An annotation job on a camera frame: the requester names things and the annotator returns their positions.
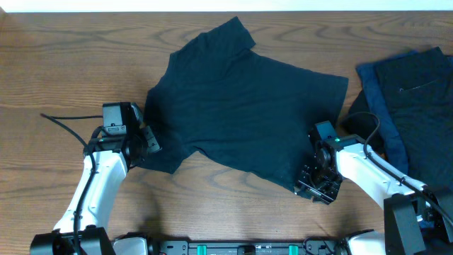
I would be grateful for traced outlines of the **dark teal t-shirt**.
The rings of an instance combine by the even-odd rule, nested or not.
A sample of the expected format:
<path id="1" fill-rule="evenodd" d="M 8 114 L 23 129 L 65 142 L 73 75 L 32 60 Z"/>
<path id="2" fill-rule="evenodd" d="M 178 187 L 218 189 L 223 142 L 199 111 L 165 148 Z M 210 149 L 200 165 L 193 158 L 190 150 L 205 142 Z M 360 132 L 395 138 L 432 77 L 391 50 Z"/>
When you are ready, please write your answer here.
<path id="1" fill-rule="evenodd" d="M 337 121 L 348 79 L 258 55 L 254 46 L 233 18 L 170 55 L 144 106 L 161 148 L 145 158 L 145 169 L 172 174 L 199 152 L 294 189 L 314 166 L 309 131 Z"/>

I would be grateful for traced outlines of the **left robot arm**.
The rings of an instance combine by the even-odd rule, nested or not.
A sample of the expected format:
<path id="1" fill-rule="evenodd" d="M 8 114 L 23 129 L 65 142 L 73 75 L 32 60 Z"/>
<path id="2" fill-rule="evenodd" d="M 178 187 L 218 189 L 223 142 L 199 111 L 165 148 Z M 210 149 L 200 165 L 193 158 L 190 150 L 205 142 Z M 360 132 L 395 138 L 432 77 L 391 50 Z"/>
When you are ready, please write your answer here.
<path id="1" fill-rule="evenodd" d="M 115 197 L 130 169 L 161 149 L 136 103 L 103 104 L 97 127 L 83 142 L 84 169 L 62 218 L 47 234 L 35 235 L 31 254 L 150 254 L 151 240 L 129 233 L 110 240 L 107 226 Z"/>

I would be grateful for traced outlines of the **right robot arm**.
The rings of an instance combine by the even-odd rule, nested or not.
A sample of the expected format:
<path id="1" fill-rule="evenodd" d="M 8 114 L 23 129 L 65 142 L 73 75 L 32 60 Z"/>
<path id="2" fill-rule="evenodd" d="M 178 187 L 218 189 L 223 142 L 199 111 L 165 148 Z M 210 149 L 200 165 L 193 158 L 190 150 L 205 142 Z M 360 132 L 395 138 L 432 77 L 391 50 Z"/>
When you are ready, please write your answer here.
<path id="1" fill-rule="evenodd" d="M 340 137 L 330 122 L 309 133 L 313 167 L 295 184 L 315 202 L 331 204 L 343 180 L 358 185 L 384 213 L 384 231 L 363 230 L 338 241 L 315 238 L 305 254 L 451 254 L 452 191 L 431 188 L 400 172 L 357 135 Z"/>

